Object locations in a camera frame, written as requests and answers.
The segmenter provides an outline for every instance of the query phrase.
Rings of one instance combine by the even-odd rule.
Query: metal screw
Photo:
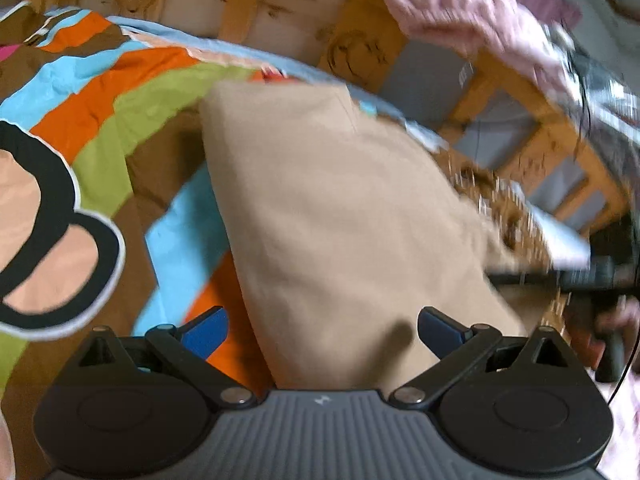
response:
[[[244,404],[251,400],[253,394],[246,388],[234,386],[223,390],[220,398],[229,404]]]
[[[403,404],[418,404],[426,398],[426,394],[413,386],[403,386],[394,392],[394,397]]]

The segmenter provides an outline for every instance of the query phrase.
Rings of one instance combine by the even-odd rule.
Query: green stripe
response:
[[[119,95],[114,114],[78,153],[72,167],[81,189],[81,205],[113,217],[132,193],[125,158],[178,111],[204,97],[221,79],[245,80],[254,69],[198,63],[168,70]]]
[[[26,347],[27,342],[24,339],[0,332],[0,348],[2,349],[0,353],[0,399],[2,399],[11,372]]]

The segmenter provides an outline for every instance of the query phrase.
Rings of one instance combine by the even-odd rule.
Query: white wall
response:
[[[604,0],[571,0],[580,7],[582,19],[572,34],[590,56],[612,70],[617,69],[619,46],[614,33],[614,13]]]
[[[582,19],[572,30],[577,42],[591,57],[612,72],[623,76],[625,82],[640,93],[640,56],[621,46],[640,38],[640,26],[617,17],[605,0],[573,0],[582,11]]]

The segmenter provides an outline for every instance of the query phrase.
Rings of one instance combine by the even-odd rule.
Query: blue gripper pad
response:
[[[204,314],[180,327],[180,342],[199,358],[206,360],[225,341],[229,333],[229,318],[222,307]]]
[[[468,341],[470,331],[435,308],[426,306],[418,316],[418,336],[438,359],[444,359]]]

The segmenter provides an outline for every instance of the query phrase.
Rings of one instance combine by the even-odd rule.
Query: brown stripe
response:
[[[122,205],[114,222],[127,248],[124,270],[112,297],[90,325],[108,325],[118,335],[129,335],[156,278],[132,198]],[[1,405],[14,445],[18,480],[39,480],[49,469],[33,436],[31,419],[44,391],[89,330],[86,327],[57,341],[30,343],[12,371]]]
[[[47,63],[62,56],[87,57],[103,50],[118,48],[125,41],[116,25],[96,34],[85,44],[66,48],[62,52],[46,52],[34,46],[21,45],[11,56],[0,62],[0,102],[26,85]]]
[[[198,105],[179,111],[127,158],[129,178],[146,232],[204,162]]]
[[[80,11],[80,9],[71,9],[71,10],[66,10],[65,12],[62,12],[61,14],[55,16],[54,18],[51,18],[49,20],[49,23],[47,23],[47,30],[51,30],[53,27],[55,27],[58,23],[60,23],[62,20],[66,20],[67,18],[70,18],[71,16],[74,16],[75,14],[77,14]],[[40,40],[35,40],[35,43],[41,43],[45,40],[46,35],[44,35],[44,37]]]
[[[71,46],[58,53],[59,56],[88,57],[103,50],[113,50],[126,41],[131,41],[125,36],[120,27],[109,25],[102,32],[95,34],[82,45]]]
[[[46,19],[30,6],[21,7],[0,22],[0,45],[22,43],[42,27]]]

